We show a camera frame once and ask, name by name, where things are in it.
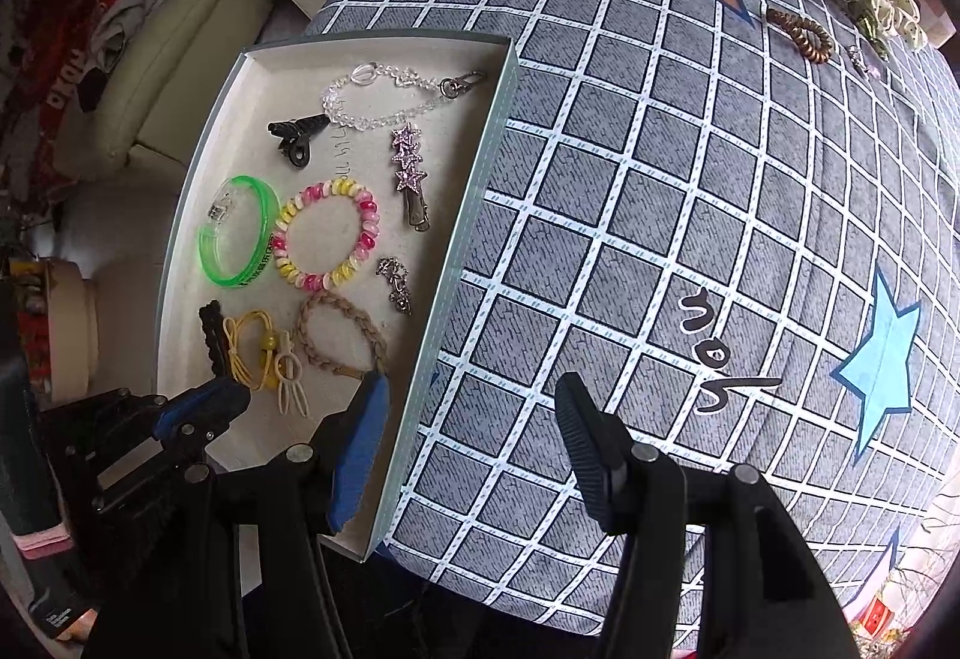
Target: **metal charm pendant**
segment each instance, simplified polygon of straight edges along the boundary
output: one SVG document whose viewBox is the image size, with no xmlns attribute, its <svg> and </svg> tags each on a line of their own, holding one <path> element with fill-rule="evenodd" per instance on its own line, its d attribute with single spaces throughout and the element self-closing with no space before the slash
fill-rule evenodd
<svg viewBox="0 0 960 659">
<path fill-rule="evenodd" d="M 390 301 L 394 303 L 397 312 L 410 314 L 410 291 L 407 290 L 407 268 L 400 263 L 396 256 L 381 258 L 376 263 L 376 274 L 383 275 L 390 284 Z"/>
<path fill-rule="evenodd" d="M 421 181 L 426 177 L 426 172 L 419 168 L 419 164 L 424 160 L 418 152 L 419 136 L 422 132 L 413 124 L 406 124 L 390 133 L 392 145 L 397 150 L 391 161 L 400 167 L 395 172 L 397 191 L 403 194 L 406 201 L 407 222 L 416 231 L 425 232 L 430 228 L 430 218 L 427 215 L 424 191 L 421 189 Z"/>
<path fill-rule="evenodd" d="M 857 73 L 867 79 L 873 77 L 875 79 L 880 79 L 880 72 L 877 71 L 875 67 L 870 66 L 867 63 L 867 59 L 863 55 L 863 50 L 860 49 L 856 44 L 851 44 L 849 47 L 844 47 L 847 51 L 847 55 L 850 57 L 850 62 L 853 64 L 853 68 L 856 69 Z"/>
</svg>

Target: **small silver clip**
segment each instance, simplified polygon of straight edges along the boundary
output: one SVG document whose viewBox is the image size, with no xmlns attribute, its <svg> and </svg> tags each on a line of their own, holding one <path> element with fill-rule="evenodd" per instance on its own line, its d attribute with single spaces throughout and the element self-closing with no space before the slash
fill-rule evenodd
<svg viewBox="0 0 960 659">
<path fill-rule="evenodd" d="M 474 85 L 479 85 L 486 79 L 486 71 L 469 71 L 462 77 L 445 77 L 440 81 L 440 92 L 453 100 L 453 98 L 469 92 Z"/>
</svg>

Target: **green plastic bracelet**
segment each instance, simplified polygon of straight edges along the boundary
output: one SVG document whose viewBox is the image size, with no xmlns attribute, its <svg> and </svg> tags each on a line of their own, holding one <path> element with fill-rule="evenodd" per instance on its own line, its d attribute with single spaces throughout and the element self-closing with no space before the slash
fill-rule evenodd
<svg viewBox="0 0 960 659">
<path fill-rule="evenodd" d="M 220 268 L 219 253 L 217 251 L 218 232 L 224 225 L 224 219 L 230 210 L 230 189 L 247 188 L 256 195 L 260 205 L 260 236 L 253 249 L 250 261 L 237 274 L 227 277 Z M 198 242 L 200 244 L 200 265 L 211 282 L 223 287 L 238 287 L 246 285 L 263 271 L 270 261 L 270 234 L 274 228 L 274 221 L 280 216 L 280 202 L 274 190 L 256 177 L 241 174 L 232 177 L 220 186 L 213 204 L 208 210 L 208 222 L 200 226 Z"/>
</svg>

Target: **blue gripper pad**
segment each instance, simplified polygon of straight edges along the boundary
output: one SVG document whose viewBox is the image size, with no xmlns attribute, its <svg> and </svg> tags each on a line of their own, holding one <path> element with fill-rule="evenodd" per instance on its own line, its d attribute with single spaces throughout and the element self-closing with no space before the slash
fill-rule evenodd
<svg viewBox="0 0 960 659">
<path fill-rule="evenodd" d="M 353 437 L 337 459 L 333 471 L 333 495 L 326 520 L 334 532 L 344 528 L 360 506 L 364 486 L 373 467 L 373 458 L 380 447 L 383 429 L 390 411 L 390 384 L 380 375 L 357 422 Z"/>
</svg>

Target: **blue star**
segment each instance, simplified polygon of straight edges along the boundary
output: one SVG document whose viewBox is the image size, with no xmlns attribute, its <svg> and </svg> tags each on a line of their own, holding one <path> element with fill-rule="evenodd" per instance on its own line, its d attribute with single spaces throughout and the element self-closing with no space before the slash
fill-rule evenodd
<svg viewBox="0 0 960 659">
<path fill-rule="evenodd" d="M 860 458 L 888 413 L 910 413 L 907 359 L 920 325 L 920 303 L 896 309 L 890 287 L 874 271 L 870 333 L 830 376 L 860 400 L 856 457 Z"/>
</svg>

